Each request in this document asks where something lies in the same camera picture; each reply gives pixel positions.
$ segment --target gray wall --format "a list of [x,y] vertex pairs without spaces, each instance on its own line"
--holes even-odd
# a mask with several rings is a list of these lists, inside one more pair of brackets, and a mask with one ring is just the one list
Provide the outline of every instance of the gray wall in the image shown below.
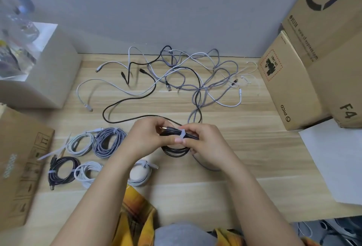
[[33,0],[35,21],[64,26],[78,52],[261,56],[296,0]]

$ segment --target wooden table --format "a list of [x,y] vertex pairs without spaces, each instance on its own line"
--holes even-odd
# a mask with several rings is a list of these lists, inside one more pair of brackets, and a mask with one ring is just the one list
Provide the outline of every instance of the wooden table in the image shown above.
[[[240,68],[249,66],[249,70],[252,70],[254,65],[246,63],[257,62],[256,58],[229,59],[237,61]],[[102,62],[110,60],[127,62],[127,56],[83,56],[81,69],[62,110],[25,111],[56,130],[53,150],[64,143],[70,132],[75,135],[84,130],[110,126],[119,126],[127,132],[131,128],[133,121],[109,125],[101,116],[107,105],[129,97],[127,94],[100,81],[86,83],[80,88],[80,96],[93,107],[94,111],[89,112],[79,102],[75,93],[77,85],[90,78],[105,79],[126,89],[127,86],[120,76],[121,71],[125,69],[120,65],[111,63],[95,73],[95,69]],[[132,60],[144,63],[140,56],[132,56]],[[187,62],[186,66],[192,67],[203,78],[210,75],[203,67],[193,62]],[[230,64],[227,68],[232,71],[235,67]],[[162,63],[155,63],[154,69],[161,75],[168,68]],[[136,66],[132,68],[132,73],[132,90],[146,89],[151,85],[151,79],[139,73]],[[197,83],[190,71],[183,73],[188,83]],[[260,86],[250,78],[251,84],[242,87],[241,105],[235,108],[226,108],[218,104],[205,107],[202,109],[204,123],[212,123],[219,127],[233,150],[250,168],[288,221],[362,214],[361,206],[341,204],[333,200],[298,132],[285,130],[259,72],[256,70],[253,75]],[[174,75],[168,80],[177,85],[181,83],[182,78]],[[222,91],[212,90],[212,94],[218,96]],[[168,92],[166,86],[159,83],[151,96],[122,103],[114,109],[110,118],[116,121],[144,114],[159,114],[185,123],[189,113],[194,109],[191,94],[175,89]],[[230,90],[221,101],[228,105],[236,104],[239,101],[238,90]],[[171,158],[157,150],[147,159],[160,168],[152,172],[151,179],[146,186],[139,189],[139,192],[156,207],[162,225],[176,221],[191,221],[205,230],[212,230],[218,226],[232,228],[238,225],[222,174],[205,170],[190,155]],[[80,160],[106,162],[98,159],[93,152]],[[84,192],[85,189],[77,181],[57,186],[54,191],[50,191],[44,173],[26,225],[0,233],[1,244],[49,245]]]

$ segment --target white paper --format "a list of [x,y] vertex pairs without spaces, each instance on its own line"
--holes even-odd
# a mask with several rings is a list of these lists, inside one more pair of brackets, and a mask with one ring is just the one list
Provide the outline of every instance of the white paper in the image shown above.
[[362,129],[331,119],[299,133],[334,199],[362,205]]

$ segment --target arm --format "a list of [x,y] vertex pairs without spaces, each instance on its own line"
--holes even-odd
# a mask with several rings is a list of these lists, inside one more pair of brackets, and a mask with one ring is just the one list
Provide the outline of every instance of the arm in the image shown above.
[[198,134],[200,140],[176,138],[175,142],[193,148],[225,174],[248,246],[304,245],[216,126],[192,123],[180,129]]
[[122,206],[130,171],[136,161],[157,148],[174,143],[174,136],[159,136],[157,127],[172,126],[161,117],[138,120],[117,151],[72,212],[51,246],[110,245]]

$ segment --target hand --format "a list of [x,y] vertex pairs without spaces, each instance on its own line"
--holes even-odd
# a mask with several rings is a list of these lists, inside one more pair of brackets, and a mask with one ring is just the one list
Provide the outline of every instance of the hand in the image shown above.
[[173,125],[166,119],[157,116],[137,120],[120,145],[121,152],[130,154],[136,162],[159,147],[174,144],[176,136],[160,136],[157,133],[160,127],[173,127]]
[[190,123],[179,129],[198,134],[199,140],[177,137],[174,139],[175,143],[194,149],[205,160],[221,170],[228,158],[237,157],[215,125]]

